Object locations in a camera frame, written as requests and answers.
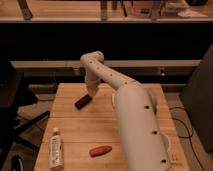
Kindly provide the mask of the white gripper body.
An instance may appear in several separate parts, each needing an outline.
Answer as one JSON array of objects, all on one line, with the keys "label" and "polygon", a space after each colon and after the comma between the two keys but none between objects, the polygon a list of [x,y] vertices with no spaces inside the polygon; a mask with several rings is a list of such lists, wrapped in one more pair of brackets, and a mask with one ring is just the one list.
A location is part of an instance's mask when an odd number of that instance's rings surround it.
[{"label": "white gripper body", "polygon": [[97,80],[86,79],[85,83],[86,83],[86,89],[88,91],[89,96],[94,97],[98,92],[100,80],[99,79],[97,79]]}]

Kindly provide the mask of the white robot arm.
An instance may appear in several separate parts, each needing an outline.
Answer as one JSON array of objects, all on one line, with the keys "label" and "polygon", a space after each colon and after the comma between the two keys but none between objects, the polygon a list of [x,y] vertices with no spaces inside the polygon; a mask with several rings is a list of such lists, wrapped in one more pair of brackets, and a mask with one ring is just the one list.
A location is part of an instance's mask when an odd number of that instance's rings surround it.
[{"label": "white robot arm", "polygon": [[128,171],[173,171],[156,117],[155,96],[135,79],[104,64],[100,51],[81,56],[88,94],[100,81],[115,90],[113,105]]}]

